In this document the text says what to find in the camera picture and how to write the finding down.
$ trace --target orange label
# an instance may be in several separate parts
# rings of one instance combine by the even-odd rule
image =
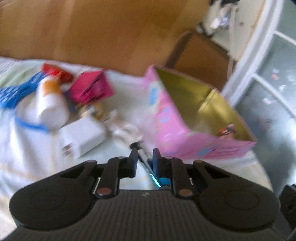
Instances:
[[[54,80],[45,81],[42,86],[42,95],[48,94],[61,94],[61,90],[59,88],[59,84]]]

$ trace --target white round container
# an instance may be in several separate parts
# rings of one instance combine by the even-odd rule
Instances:
[[[65,97],[59,89],[59,80],[47,76],[37,88],[37,118],[49,130],[61,128],[69,119]]]

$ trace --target ribbed black surface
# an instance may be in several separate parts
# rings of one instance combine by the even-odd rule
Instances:
[[[55,231],[18,228],[5,241],[280,241],[272,229],[231,232],[205,219],[192,201],[170,191],[120,191],[97,201],[91,212],[70,227]]]

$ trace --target red object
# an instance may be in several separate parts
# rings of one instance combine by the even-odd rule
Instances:
[[[84,72],[69,89],[72,100],[87,104],[114,95],[103,71]]]
[[[57,76],[60,74],[60,81],[61,83],[70,83],[73,81],[73,75],[64,71],[60,67],[53,65],[53,64],[47,64],[44,63],[42,65],[41,71],[47,75],[54,75]]]

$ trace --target screw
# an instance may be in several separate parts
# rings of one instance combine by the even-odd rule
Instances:
[[[110,188],[99,188],[96,192],[100,196],[106,196],[109,195],[112,192],[112,190]]]
[[[189,189],[181,189],[180,191],[179,191],[179,195],[181,195],[182,197],[190,197],[190,196],[192,196],[192,194],[193,194],[193,192],[191,191],[191,190],[189,190]]]

